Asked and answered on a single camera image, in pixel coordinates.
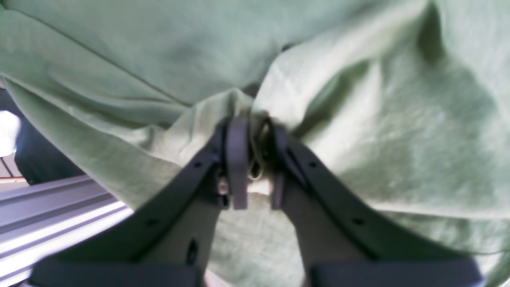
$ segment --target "light green cloth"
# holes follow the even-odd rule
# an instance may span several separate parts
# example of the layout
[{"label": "light green cloth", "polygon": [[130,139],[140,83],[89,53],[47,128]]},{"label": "light green cloth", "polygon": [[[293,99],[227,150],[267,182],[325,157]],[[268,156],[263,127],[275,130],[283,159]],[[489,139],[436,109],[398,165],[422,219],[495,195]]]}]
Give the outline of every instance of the light green cloth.
[{"label": "light green cloth", "polygon": [[[506,0],[4,0],[0,77],[134,208],[222,117],[267,112],[371,206],[510,286],[509,27]],[[227,282],[298,286],[300,264],[265,197],[221,215],[209,268]]]}]

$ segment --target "screw hole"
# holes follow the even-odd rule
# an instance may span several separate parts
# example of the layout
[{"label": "screw hole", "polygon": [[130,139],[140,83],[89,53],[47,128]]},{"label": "screw hole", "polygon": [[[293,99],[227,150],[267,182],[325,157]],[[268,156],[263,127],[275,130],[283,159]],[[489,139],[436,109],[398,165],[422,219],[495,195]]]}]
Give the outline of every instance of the screw hole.
[{"label": "screw hole", "polygon": [[147,220],[147,222],[145,222],[145,226],[151,227],[151,226],[156,225],[158,222],[159,222],[158,219],[149,219],[149,220]]},{"label": "screw hole", "polygon": [[186,263],[188,265],[195,264],[195,261],[198,257],[198,244],[195,239],[192,239],[190,245],[188,246],[188,254],[186,255]]},{"label": "screw hole", "polygon": [[365,221],[361,218],[353,218],[352,222],[359,226],[365,225]]}]

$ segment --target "wrinkled fabric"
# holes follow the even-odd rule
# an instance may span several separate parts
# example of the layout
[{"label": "wrinkled fabric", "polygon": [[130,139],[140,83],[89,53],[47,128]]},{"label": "wrinkled fabric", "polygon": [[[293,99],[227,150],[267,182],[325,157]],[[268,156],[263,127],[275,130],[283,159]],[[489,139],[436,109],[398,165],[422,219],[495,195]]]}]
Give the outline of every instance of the wrinkled fabric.
[{"label": "wrinkled fabric", "polygon": [[[505,0],[4,0],[0,77],[133,208],[223,117],[268,114],[372,207],[510,286],[509,12]],[[302,281],[293,227],[266,199],[220,216],[209,268],[231,285]]]}]

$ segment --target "green fabric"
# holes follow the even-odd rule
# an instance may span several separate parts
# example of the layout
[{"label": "green fabric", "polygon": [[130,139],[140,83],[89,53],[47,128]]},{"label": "green fabric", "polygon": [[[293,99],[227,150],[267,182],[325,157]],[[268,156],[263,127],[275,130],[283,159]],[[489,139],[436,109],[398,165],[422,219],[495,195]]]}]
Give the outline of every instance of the green fabric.
[{"label": "green fabric", "polygon": [[[133,208],[221,118],[267,113],[372,207],[510,286],[509,12],[506,0],[4,0],[0,77]],[[222,213],[209,267],[235,286],[298,286],[293,227],[265,199]]]}]

